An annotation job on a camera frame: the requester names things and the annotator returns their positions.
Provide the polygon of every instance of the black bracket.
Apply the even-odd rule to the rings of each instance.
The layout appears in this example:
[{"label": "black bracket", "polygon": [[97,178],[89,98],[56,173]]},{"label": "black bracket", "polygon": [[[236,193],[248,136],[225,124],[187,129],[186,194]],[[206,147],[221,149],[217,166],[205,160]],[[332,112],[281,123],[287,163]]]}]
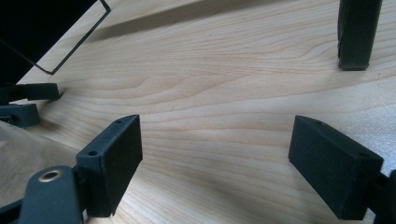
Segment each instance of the black bracket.
[{"label": "black bracket", "polygon": [[76,156],[74,168],[54,166],[33,175],[25,197],[0,209],[0,223],[80,224],[115,214],[143,160],[138,115],[118,119]]},{"label": "black bracket", "polygon": [[60,94],[55,83],[39,83],[26,85],[6,85],[0,87],[0,121],[25,128],[40,122],[37,106],[10,105],[10,102],[22,99],[58,100]]},{"label": "black bracket", "polygon": [[341,0],[338,15],[338,66],[364,70],[369,66],[382,0]]},{"label": "black bracket", "polygon": [[296,116],[290,162],[340,219],[396,224],[396,171],[380,173],[383,159],[328,124]]}]

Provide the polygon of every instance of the light wood tabletop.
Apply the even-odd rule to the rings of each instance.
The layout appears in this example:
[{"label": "light wood tabletop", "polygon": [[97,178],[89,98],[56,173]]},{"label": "light wood tabletop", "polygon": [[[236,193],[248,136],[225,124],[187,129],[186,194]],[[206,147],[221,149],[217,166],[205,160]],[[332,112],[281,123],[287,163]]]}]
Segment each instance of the light wood tabletop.
[{"label": "light wood tabletop", "polygon": [[[335,0],[107,0],[112,12],[52,77],[27,130],[82,149],[141,117],[143,155],[114,217],[90,223],[344,223],[288,159],[295,115],[322,120],[396,169],[396,2],[370,67],[337,67]],[[53,67],[97,3],[39,62]],[[368,213],[365,223],[371,223]]]}]

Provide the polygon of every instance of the wooden table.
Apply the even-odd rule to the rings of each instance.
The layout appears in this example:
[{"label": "wooden table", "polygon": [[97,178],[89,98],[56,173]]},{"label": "wooden table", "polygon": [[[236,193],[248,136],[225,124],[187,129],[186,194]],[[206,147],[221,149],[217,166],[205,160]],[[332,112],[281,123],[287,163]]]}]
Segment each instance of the wooden table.
[{"label": "wooden table", "polygon": [[[289,163],[295,115],[396,169],[395,1],[383,2],[360,72],[337,68],[339,1],[108,3],[55,76],[22,80],[58,83],[63,97],[38,103],[42,122],[28,131],[73,148],[141,116],[144,160],[117,214],[90,223],[342,223]],[[58,63],[103,12],[93,7],[40,63]]]}]

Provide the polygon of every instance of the dark object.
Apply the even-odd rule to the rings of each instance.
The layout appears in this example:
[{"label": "dark object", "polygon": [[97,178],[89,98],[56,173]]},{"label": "dark object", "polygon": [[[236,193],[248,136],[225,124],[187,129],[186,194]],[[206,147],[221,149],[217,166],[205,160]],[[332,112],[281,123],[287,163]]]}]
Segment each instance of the dark object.
[{"label": "dark object", "polygon": [[364,70],[369,66],[382,0],[341,0],[338,15],[338,66]]},{"label": "dark object", "polygon": [[85,34],[52,71],[36,64],[96,0],[3,0],[0,3],[0,86],[16,84],[31,68],[53,75],[110,13],[104,0],[105,15]]},{"label": "dark object", "polygon": [[40,122],[37,106],[10,105],[13,101],[27,100],[58,100],[60,94],[54,83],[6,85],[0,87],[0,121],[21,128],[36,125]]},{"label": "dark object", "polygon": [[382,175],[381,157],[331,126],[296,116],[289,159],[338,218],[362,220],[369,207],[376,223],[396,223],[396,172]]},{"label": "dark object", "polygon": [[25,198],[0,209],[0,223],[79,224],[109,217],[143,160],[138,115],[118,119],[76,156],[77,165],[54,166],[33,175]]}]

